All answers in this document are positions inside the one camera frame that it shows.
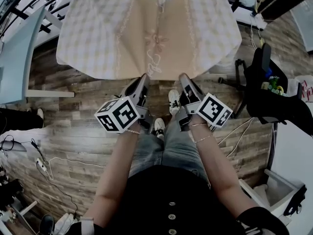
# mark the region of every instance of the sneaker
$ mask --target sneaker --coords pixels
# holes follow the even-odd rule
[[[168,93],[168,99],[170,101],[170,113],[173,115],[179,111],[179,93],[177,90],[170,90]]]
[[[156,137],[158,137],[159,139],[164,138],[164,129],[165,129],[165,123],[164,123],[163,119],[157,118],[155,120]]]
[[[44,112],[42,111],[42,109],[39,108],[37,110],[37,115],[40,116],[44,120]]]

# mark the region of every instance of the black chair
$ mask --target black chair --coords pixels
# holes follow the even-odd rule
[[[313,117],[305,102],[301,100],[302,86],[299,83],[297,95],[285,97],[269,90],[261,89],[263,82],[268,81],[267,74],[271,70],[271,76],[278,76],[278,84],[286,92],[288,79],[278,66],[270,59],[271,48],[264,44],[262,49],[255,50],[250,67],[246,67],[245,61],[238,59],[235,62],[236,70],[240,65],[244,67],[246,86],[239,83],[229,83],[219,78],[219,83],[235,87],[244,91],[244,99],[236,113],[232,117],[237,118],[244,107],[252,117],[257,117],[262,124],[281,122],[287,124],[288,120],[313,137]]]

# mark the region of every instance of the tablecloth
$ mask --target tablecloth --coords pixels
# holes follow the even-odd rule
[[[227,0],[72,0],[57,61],[99,79],[177,80],[229,63],[240,43]]]

